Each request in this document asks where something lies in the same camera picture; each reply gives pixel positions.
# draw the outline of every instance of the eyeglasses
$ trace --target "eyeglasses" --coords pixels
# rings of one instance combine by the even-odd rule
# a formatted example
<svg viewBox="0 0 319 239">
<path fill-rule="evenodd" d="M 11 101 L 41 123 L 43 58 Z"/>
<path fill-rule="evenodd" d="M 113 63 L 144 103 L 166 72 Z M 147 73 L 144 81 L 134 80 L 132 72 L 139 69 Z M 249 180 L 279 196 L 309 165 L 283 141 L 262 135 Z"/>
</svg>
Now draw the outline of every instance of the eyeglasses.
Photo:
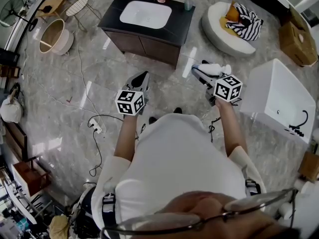
<svg viewBox="0 0 319 239">
<path fill-rule="evenodd" d="M 222 218 L 226 222 L 231 217 L 254 212 L 280 200 L 285 200 L 285 202 L 291 200 L 293 203 L 292 227 L 295 213 L 295 195 L 296 190 L 291 188 L 234 200 L 223 207 L 224 213 L 206 220 L 198 215 L 188 213 L 157 213 L 136 217 L 112 227 L 104 227 L 101 230 L 100 238 L 106 238 L 105 231 L 128 236 L 146 236 L 172 234 L 191 229 L 199 230 L 211 220 Z"/>
</svg>

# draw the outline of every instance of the marble floor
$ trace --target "marble floor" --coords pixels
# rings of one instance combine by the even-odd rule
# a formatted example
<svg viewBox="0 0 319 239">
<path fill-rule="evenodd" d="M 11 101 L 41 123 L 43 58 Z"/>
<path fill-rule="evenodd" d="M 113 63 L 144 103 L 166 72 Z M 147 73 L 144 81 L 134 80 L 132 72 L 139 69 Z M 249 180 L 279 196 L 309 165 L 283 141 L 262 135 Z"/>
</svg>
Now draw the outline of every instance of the marble floor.
<svg viewBox="0 0 319 239">
<path fill-rule="evenodd" d="M 90 5 L 103 15 L 113 0 L 89 0 Z M 236 0 L 255 11 L 264 20 L 257 51 L 248 58 L 234 58 L 215 48 L 206 38 L 200 26 L 200 18 L 209 5 L 217 1 L 193 0 L 196 6 L 186 43 L 182 46 L 177 69 L 138 55 L 122 54 L 109 42 L 106 34 L 97 27 L 98 18 L 88 10 L 80 12 L 84 33 L 77 28 L 74 18 L 66 21 L 66 27 L 74 31 L 75 40 L 69 54 L 58 56 L 41 54 L 39 38 L 47 26 L 39 21 L 33 32 L 27 32 L 20 46 L 20 66 L 23 67 L 26 49 L 24 80 L 20 83 L 25 96 L 25 115 L 21 126 L 28 136 L 28 155 L 39 156 L 39 161 L 52 173 L 53 184 L 70 199 L 76 199 L 83 191 L 83 183 L 96 182 L 89 170 L 99 164 L 100 157 L 93 140 L 93 131 L 87 127 L 88 119 L 95 115 L 92 104 L 85 96 L 81 75 L 88 87 L 88 97 L 97 112 L 119 116 L 114 97 L 125 81 L 136 72 L 151 73 L 150 101 L 144 114 L 139 116 L 138 131 L 149 116 L 162 116 L 177 106 L 185 113 L 197 115 L 208 127 L 219 117 L 217 108 L 211 108 L 205 99 L 205 87 L 191 74 L 182 77 L 185 67 L 202 59 L 230 64 L 233 73 L 244 83 L 250 71 L 257 65 L 274 58 L 280 59 L 304 84 L 315 100 L 318 95 L 318 69 L 300 68 L 279 49 L 279 21 L 250 0 Z M 249 156 L 258 168 L 268 190 L 289 187 L 297 175 L 297 169 L 307 146 L 295 143 L 277 134 L 259 122 L 240 114 L 235 108 L 246 135 Z M 103 118 L 106 133 L 96 135 L 102 159 L 112 155 L 121 122 Z M 224 152 L 221 122 L 215 123 L 214 144 Z"/>
</svg>

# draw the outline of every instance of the black strap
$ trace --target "black strap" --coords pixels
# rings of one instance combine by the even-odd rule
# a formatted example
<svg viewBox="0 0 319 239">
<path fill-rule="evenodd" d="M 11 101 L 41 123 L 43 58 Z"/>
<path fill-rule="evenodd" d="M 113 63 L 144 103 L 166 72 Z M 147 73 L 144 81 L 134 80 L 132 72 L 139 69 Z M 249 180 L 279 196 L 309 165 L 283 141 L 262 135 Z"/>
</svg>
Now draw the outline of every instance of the black strap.
<svg viewBox="0 0 319 239">
<path fill-rule="evenodd" d="M 102 218 L 105 226 L 111 227 L 116 226 L 115 219 L 115 194 L 109 193 L 105 195 L 102 199 Z M 116 232 L 108 231 L 109 237 L 111 239 L 120 239 L 120 235 Z"/>
<path fill-rule="evenodd" d="M 246 188 L 249 190 L 251 196 L 261 194 L 260 185 L 258 183 L 256 183 L 254 180 L 247 179 L 245 181 L 245 184 L 246 184 Z"/>
</svg>

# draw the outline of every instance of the cardboard box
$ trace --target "cardboard box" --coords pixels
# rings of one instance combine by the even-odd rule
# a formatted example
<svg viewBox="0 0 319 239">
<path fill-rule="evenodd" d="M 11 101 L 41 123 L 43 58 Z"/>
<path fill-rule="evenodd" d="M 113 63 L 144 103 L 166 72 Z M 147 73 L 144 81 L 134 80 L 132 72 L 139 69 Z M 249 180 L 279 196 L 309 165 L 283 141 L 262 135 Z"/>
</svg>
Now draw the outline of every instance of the cardboard box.
<svg viewBox="0 0 319 239">
<path fill-rule="evenodd" d="M 310 32 L 298 29 L 291 21 L 279 29 L 279 42 L 280 49 L 299 66 L 312 65 L 318 60 Z"/>
<path fill-rule="evenodd" d="M 319 156 L 306 152 L 298 172 L 310 181 L 315 182 L 319 173 Z"/>
</svg>

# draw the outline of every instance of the wooden cabinet door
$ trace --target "wooden cabinet door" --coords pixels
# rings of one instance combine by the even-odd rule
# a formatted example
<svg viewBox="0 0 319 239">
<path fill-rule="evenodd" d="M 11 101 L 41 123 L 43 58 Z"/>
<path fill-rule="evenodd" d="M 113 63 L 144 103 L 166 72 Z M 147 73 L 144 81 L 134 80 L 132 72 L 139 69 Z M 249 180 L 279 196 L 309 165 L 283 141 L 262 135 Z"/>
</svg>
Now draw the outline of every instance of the wooden cabinet door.
<svg viewBox="0 0 319 239">
<path fill-rule="evenodd" d="M 128 51 L 145 56 L 145 51 L 138 36 L 109 31 L 105 32 L 121 51 Z"/>
<path fill-rule="evenodd" d="M 176 66 L 180 47 L 140 37 L 146 55 L 150 58 Z"/>
</svg>

